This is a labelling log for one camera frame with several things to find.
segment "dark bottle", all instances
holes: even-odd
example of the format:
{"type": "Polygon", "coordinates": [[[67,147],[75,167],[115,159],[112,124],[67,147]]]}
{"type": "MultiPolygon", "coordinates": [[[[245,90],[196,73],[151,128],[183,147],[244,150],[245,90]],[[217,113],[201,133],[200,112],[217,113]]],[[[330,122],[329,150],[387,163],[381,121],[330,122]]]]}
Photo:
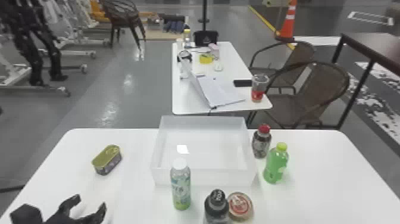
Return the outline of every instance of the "dark bottle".
{"type": "Polygon", "coordinates": [[[256,158],[264,158],[270,149],[272,139],[270,129],[269,125],[262,124],[258,127],[258,130],[254,132],[251,146],[256,158]]]}
{"type": "Polygon", "coordinates": [[[230,223],[229,204],[225,193],[215,189],[204,201],[204,224],[230,223]]]}

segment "small white box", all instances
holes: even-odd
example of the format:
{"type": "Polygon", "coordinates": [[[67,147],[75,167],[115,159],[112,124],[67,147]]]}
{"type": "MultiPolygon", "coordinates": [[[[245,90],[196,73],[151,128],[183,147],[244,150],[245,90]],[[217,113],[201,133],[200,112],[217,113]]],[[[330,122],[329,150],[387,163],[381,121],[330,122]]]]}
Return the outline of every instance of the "small white box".
{"type": "Polygon", "coordinates": [[[186,159],[193,186],[250,186],[256,174],[243,117],[163,116],[151,161],[156,184],[171,184],[178,157],[186,159]]]}
{"type": "Polygon", "coordinates": [[[211,50],[210,54],[215,56],[215,59],[219,59],[220,58],[220,47],[214,43],[209,44],[208,47],[211,50]]]}

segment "notebook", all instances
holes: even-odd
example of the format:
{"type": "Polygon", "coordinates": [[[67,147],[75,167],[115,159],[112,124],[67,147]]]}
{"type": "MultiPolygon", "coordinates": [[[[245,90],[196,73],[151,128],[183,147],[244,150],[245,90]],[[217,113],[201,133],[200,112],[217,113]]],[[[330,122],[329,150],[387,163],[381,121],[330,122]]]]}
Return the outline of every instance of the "notebook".
{"type": "Polygon", "coordinates": [[[189,73],[189,80],[210,108],[244,101],[232,83],[222,84],[217,78],[189,73]]]}

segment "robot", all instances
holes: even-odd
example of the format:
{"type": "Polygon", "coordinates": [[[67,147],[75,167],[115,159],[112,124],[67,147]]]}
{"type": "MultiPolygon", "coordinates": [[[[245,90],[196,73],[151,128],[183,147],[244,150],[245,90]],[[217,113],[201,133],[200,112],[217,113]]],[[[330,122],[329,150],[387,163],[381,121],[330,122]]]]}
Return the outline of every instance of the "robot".
{"type": "Polygon", "coordinates": [[[39,0],[1,0],[0,18],[9,27],[15,47],[31,65],[29,83],[32,86],[46,85],[42,79],[43,60],[30,32],[43,42],[49,52],[51,80],[62,82],[68,78],[61,73],[61,53],[53,42],[57,38],[47,25],[39,0]]]}
{"type": "Polygon", "coordinates": [[[10,214],[12,224],[100,224],[104,220],[107,208],[102,203],[96,213],[79,219],[72,219],[70,211],[80,203],[80,196],[76,194],[61,203],[58,210],[43,223],[42,214],[36,207],[24,204],[10,214]]]}

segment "humanoid robot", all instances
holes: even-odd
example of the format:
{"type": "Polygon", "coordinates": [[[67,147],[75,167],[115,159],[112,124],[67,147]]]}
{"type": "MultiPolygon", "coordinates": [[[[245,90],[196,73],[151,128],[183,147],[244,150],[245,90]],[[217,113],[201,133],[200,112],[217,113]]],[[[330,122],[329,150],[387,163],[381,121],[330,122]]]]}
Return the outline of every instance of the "humanoid robot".
{"type": "Polygon", "coordinates": [[[43,42],[49,52],[51,81],[60,82],[68,78],[61,73],[61,53],[53,42],[57,39],[47,25],[39,0],[1,0],[0,18],[10,28],[15,47],[31,65],[29,83],[32,86],[45,84],[42,79],[43,60],[30,32],[43,42]]]}

